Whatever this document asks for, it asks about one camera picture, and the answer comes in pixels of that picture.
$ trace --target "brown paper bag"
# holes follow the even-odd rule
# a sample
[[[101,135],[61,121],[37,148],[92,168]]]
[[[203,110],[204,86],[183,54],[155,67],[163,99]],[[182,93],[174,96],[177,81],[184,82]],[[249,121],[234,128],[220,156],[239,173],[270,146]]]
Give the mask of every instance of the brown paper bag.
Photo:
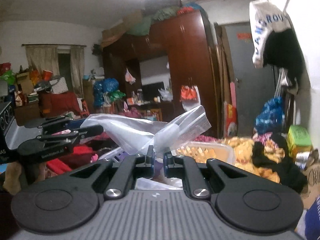
[[[300,197],[305,209],[309,209],[320,195],[320,163],[311,165],[306,171],[303,172],[308,179],[308,189],[303,190]]]

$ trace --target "orange plastic chair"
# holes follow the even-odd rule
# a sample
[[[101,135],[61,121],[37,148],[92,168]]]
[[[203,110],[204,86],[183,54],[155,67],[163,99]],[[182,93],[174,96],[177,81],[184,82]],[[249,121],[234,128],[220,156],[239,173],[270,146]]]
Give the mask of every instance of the orange plastic chair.
[[[88,110],[87,102],[85,100],[82,100],[82,109],[83,111],[80,113],[80,117],[81,118],[88,117],[90,113]]]

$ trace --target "silver screw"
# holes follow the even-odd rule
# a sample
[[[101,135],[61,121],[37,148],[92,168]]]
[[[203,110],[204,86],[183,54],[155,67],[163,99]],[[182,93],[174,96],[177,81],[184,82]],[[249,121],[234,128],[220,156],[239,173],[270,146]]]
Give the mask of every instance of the silver screw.
[[[119,197],[121,195],[121,190],[116,188],[111,188],[106,191],[108,197]]]
[[[205,188],[198,188],[193,192],[193,194],[195,194],[197,197],[206,197],[209,195],[209,191]]]

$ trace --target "red sign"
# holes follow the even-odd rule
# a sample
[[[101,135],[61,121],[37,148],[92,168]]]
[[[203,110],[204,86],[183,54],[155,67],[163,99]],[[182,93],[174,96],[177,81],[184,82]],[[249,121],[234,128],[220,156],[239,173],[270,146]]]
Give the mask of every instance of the red sign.
[[[237,33],[239,40],[250,40],[252,39],[251,33]]]

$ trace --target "gray ribbed panel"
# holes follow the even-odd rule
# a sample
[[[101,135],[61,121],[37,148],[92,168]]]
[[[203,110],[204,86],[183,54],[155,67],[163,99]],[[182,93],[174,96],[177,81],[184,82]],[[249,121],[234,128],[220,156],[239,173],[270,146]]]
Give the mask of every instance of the gray ribbed panel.
[[[183,190],[139,191],[107,201],[86,225],[68,233],[43,236],[21,230],[14,240],[284,240],[293,232],[252,236],[229,228],[207,202],[186,197]]]

